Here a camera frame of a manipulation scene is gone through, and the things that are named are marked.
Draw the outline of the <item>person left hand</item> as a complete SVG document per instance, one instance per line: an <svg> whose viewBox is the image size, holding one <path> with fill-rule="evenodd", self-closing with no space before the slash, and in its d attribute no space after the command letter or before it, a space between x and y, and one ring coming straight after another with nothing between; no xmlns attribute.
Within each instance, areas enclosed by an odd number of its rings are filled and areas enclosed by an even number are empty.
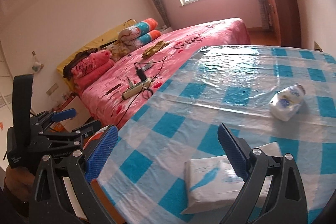
<svg viewBox="0 0 336 224"><path fill-rule="evenodd" d="M6 169L5 184L8 190L20 201L28 202L31 197L35 176L26 167Z"/></svg>

